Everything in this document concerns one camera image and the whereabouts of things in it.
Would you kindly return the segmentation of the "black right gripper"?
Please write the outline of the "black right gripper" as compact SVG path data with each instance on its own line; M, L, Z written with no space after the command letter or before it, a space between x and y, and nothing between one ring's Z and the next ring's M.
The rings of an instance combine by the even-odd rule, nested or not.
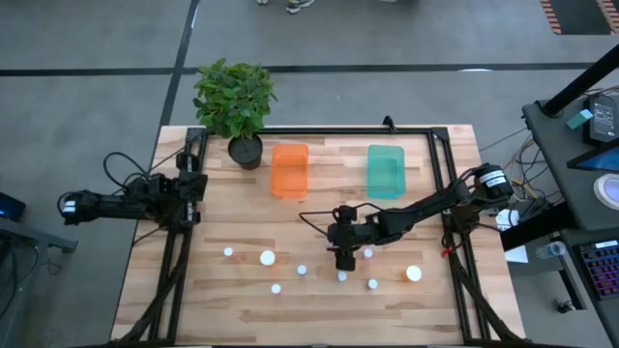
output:
M353 249L368 243L368 226L366 224L332 223L327 229L330 249L337 249L336 268L339 271L354 271L356 258L353 250L344 253L340 249Z

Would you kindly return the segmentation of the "teal translucent plastic bin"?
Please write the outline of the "teal translucent plastic bin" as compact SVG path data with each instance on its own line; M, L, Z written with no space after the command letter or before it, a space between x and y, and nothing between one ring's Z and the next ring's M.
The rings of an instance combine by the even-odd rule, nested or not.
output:
M398 199L406 194L405 154L402 147L368 147L367 192L370 198L375 199Z

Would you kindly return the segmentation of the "orange translucent plastic bin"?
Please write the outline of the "orange translucent plastic bin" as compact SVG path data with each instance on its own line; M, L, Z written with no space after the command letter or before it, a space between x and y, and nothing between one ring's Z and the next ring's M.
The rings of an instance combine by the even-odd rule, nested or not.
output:
M276 144L271 163L271 193L279 198L303 198L308 191L309 147Z

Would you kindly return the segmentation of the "green potted plant black pot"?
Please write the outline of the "green potted plant black pot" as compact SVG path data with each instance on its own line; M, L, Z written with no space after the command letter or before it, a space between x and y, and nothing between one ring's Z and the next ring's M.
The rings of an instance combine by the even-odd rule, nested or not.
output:
M221 58L199 67L192 99L198 123L228 140L227 153L245 170L262 161L263 144L257 135L264 118L271 114L271 102L278 98L270 72L261 65L229 65Z

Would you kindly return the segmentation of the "grey metal cart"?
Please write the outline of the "grey metal cart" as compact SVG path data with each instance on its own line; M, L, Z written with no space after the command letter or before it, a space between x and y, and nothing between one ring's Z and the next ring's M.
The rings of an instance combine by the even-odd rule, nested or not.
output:
M36 276L48 263L47 249L56 247L64 253L73 253L75 238L61 237L6 218L0 218L0 270L8 265L7 282L0 280L0 348L15 348L15 336L22 322ZM33 262L23 268L17 262L19 245L34 250Z

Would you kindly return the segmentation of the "black device blue light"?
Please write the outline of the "black device blue light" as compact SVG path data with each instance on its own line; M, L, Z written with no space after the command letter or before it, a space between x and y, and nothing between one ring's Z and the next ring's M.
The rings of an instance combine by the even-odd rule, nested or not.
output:
M21 221L26 204L8 194L0 192L0 218Z

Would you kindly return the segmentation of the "clear water bottle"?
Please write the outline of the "clear water bottle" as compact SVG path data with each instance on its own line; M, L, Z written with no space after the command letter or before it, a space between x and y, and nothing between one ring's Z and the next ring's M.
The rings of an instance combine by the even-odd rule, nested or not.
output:
M536 248L536 256L540 259L550 259L562 256L566 253L567 247L561 241L554 241Z

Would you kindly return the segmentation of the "person's shoe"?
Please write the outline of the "person's shoe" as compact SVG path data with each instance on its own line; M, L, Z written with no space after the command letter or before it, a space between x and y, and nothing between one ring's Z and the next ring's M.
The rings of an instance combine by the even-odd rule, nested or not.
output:
M294 15L304 8L311 6L315 0L288 0L286 4L286 11Z

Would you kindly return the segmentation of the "black side table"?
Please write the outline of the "black side table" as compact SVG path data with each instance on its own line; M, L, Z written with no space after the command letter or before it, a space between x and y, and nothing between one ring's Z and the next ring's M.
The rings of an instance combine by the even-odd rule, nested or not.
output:
M505 250L525 245L542 236L558 232L575 263L578 276L614 348L619 348L619 297L601 301L589 280L577 247L585 244L619 242L619 211L614 211L595 196L593 185L600 172L571 169L568 161L589 151L581 135L566 125L569 116L582 107L581 101L568 105L560 118L550 118L534 102L522 107L523 118L541 149L563 201L501 233Z

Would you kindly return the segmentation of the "backlit keyboard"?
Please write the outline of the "backlit keyboard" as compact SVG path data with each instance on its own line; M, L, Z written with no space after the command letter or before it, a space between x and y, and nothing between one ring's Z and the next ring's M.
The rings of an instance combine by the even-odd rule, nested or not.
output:
M576 249L597 298L619 298L619 240L580 245Z

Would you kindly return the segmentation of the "small teal box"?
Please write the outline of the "small teal box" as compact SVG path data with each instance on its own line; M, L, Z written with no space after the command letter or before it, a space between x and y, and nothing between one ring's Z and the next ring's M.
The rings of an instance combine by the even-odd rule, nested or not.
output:
M576 130L593 118L593 113L589 109L582 109L572 116L566 125L570 130Z

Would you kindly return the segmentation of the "black power adapter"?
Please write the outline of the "black power adapter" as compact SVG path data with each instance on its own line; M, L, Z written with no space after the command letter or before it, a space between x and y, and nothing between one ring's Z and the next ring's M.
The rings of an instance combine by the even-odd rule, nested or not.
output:
M583 142L598 145L613 141L619 134L619 107L617 102L601 94L589 97L584 103L592 117L585 123Z

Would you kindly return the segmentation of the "black metal pole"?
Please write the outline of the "black metal pole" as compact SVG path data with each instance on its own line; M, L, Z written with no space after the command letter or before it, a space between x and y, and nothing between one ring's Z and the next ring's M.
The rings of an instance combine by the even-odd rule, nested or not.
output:
M558 118L558 114L571 102L579 98L604 77L619 67L619 44L585 70L557 95L541 105L541 111L549 118Z

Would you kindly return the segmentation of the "orange black striped mat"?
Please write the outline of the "orange black striped mat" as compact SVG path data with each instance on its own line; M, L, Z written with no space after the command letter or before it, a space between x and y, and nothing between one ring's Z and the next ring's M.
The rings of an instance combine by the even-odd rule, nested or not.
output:
M619 34L619 0L539 0L556 35Z

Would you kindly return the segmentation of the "black aluminium table frame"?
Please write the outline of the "black aluminium table frame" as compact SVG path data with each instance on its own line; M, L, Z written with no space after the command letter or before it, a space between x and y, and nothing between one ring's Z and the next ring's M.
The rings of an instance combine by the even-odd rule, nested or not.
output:
M209 181L198 208L181 289L180 311L162 309L158 340L168 344L220 346L336 346L459 344L462 341L450 265L441 257L439 217L415 226L401 241L359 258L338 282L334 255L321 230L340 205L372 210L366 194L366 162L372 144L398 145L405 152L409 205L434 193L465 169L480 163L470 126L444 129L400 127L273 128L262 141L309 147L309 185L299 199L270 191L271 154L252 171L228 155L224 139L212 136L204 170ZM234 249L232 257L223 250ZM259 262L262 251L274 266ZM306 265L308 273L298 275ZM417 282L402 271L418 266ZM376 290L367 282L375 278ZM273 294L271 286L281 285Z

